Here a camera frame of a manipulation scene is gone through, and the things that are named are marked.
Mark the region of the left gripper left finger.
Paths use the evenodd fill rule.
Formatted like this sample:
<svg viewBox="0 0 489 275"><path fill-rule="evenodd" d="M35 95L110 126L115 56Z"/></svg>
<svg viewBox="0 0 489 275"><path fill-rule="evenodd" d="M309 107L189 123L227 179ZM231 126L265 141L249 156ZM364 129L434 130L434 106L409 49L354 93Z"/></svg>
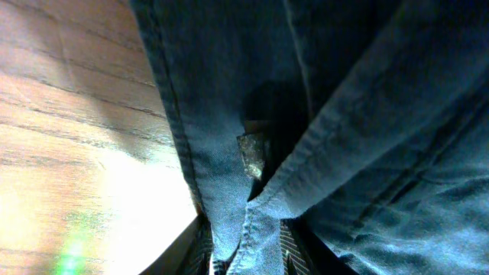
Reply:
<svg viewBox="0 0 489 275"><path fill-rule="evenodd" d="M199 215L141 275L206 275L211 253L209 221Z"/></svg>

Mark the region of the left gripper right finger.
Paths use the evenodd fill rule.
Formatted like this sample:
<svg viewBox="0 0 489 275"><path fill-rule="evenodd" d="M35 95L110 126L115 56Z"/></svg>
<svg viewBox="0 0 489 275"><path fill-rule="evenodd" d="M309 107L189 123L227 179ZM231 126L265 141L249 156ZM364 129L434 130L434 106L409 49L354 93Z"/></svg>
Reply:
<svg viewBox="0 0 489 275"><path fill-rule="evenodd" d="M302 221L281 222L280 248L286 275L358 275Z"/></svg>

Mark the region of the dark blue shorts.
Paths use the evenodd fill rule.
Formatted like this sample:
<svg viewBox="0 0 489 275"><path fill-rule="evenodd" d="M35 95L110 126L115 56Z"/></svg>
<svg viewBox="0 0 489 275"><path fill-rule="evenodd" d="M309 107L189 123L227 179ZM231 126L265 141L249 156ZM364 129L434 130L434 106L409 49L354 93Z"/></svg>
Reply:
<svg viewBox="0 0 489 275"><path fill-rule="evenodd" d="M133 1L208 274L488 272L488 3Z"/></svg>

